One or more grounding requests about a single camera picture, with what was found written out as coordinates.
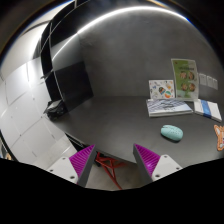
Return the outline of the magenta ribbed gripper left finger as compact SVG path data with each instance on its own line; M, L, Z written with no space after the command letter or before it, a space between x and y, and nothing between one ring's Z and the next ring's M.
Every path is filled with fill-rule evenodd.
M88 146L70 157L60 157L47 171L85 187L96 157L95 146Z

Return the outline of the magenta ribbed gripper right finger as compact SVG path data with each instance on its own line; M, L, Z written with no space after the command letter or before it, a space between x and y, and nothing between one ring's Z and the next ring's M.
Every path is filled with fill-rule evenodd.
M133 145L133 155L144 184L152 183L182 169L169 155L158 155L138 144Z

